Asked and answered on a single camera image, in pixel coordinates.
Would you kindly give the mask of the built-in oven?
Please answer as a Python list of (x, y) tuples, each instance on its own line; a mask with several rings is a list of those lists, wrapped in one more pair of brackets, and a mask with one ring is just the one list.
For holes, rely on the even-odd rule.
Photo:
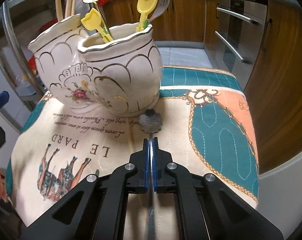
[(214, 61), (230, 72), (244, 89), (261, 46), (268, 0), (219, 0)]

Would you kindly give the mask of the printed quilted table mat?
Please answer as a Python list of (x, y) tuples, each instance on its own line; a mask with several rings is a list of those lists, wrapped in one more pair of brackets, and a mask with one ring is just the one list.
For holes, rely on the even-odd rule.
[[(166, 66), (154, 107), (159, 148), (191, 173), (212, 173), (251, 207), (258, 206), (258, 153), (247, 99), (222, 70)], [(37, 104), (16, 141), (5, 177), (8, 196), (31, 224), (90, 174), (106, 176), (143, 148), (138, 117), (105, 107), (76, 114), (52, 94)]]

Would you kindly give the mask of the wooden kitchen cabinets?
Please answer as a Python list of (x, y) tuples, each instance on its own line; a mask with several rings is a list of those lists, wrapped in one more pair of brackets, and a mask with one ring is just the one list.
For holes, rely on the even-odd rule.
[[(155, 19), (156, 41), (201, 43), (210, 59), (221, 45), (216, 31), (226, 26), (221, 0), (171, 0)], [(267, 172), (302, 151), (302, 9), (284, 0), (235, 0), (250, 5), (261, 25), (248, 24), (244, 43), (235, 36), (249, 74), (244, 87), (253, 119), (259, 169)]]

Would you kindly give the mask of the yellow tulip plastic fork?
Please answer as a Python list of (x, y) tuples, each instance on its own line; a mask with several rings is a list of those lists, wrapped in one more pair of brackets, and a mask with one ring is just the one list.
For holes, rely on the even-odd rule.
[(108, 43), (113, 41), (113, 38), (109, 33), (106, 32), (104, 28), (102, 28), (102, 17), (100, 12), (96, 9), (92, 8), (86, 15), (81, 19), (82, 25), (90, 31), (96, 30), (104, 43)]

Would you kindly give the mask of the red plastic bag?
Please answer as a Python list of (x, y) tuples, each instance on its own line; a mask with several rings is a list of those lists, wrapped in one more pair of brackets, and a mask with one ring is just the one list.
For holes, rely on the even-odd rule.
[(34, 55), (28, 60), (28, 66), (32, 70), (33, 74), (37, 75), (37, 67), (36, 67)]

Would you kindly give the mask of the flower-shaped metal spoon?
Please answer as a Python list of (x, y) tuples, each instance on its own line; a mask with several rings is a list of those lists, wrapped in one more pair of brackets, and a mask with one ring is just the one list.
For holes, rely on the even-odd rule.
[(154, 185), (153, 185), (153, 146), (152, 139), (154, 133), (161, 130), (162, 117), (160, 113), (156, 113), (154, 109), (148, 109), (144, 114), (139, 117), (139, 124), (141, 130), (149, 135), (149, 187), (147, 191), (147, 216), (146, 216), (146, 229), (144, 239), (156, 239), (155, 233), (155, 214), (154, 214)]

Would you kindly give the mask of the metal shelf rack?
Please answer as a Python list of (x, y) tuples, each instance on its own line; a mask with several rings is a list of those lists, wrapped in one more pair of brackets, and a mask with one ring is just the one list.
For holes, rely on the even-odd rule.
[[(18, 24), (25, 22), (31, 18), (29, 12), (34, 11), (39, 13), (42, 7), (40, 5), (27, 5), (26, 1), (28, 0), (4, 0), (3, 4), (0, 6), (0, 37), (4, 36), (6, 38), (7, 44), (12, 50), (12, 54), (21, 73), (26, 76), (27, 81), (35, 90), (35, 93), (30, 96), (19, 96), (19, 99), (27, 109), (33, 111), (36, 104), (41, 100), (46, 91), (44, 85), (37, 80), (36, 75), (33, 74), (29, 68), (27, 58), (25, 57), (15, 34), (13, 22), (16, 21)], [(13, 79), (13, 75), (10, 74), (1, 57), (0, 70), (10, 87), (12, 89), (16, 89), (17, 86)]]

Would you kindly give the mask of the wooden chopstick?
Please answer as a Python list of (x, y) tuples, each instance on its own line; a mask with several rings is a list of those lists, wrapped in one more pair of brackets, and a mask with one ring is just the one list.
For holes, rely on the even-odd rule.
[(75, 14), (75, 3), (76, 3), (76, 0), (72, 0), (72, 3), (71, 3), (71, 12), (70, 12), (71, 16)]
[(72, 0), (66, 0), (65, 18), (71, 15), (72, 3), (73, 3)]
[(61, 22), (63, 20), (61, 0), (55, 0), (55, 10), (56, 10), (56, 17), (58, 19), (58, 22)]

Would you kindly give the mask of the yellow tulip plastic spoon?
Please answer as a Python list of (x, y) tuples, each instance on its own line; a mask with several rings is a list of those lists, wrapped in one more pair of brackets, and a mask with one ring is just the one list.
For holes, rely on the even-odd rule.
[(158, 0), (138, 0), (137, 11), (140, 13), (139, 23), (136, 32), (143, 31), (148, 25), (148, 16), (154, 11)]

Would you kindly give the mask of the white ceramic double utensil holder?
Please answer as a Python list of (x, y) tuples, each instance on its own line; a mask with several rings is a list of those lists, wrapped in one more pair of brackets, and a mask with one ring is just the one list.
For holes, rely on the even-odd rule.
[(52, 25), (28, 44), (41, 81), (65, 106), (86, 113), (98, 106), (115, 116), (134, 117), (160, 97), (163, 65), (153, 26), (110, 29), (113, 40), (89, 34), (80, 15)]

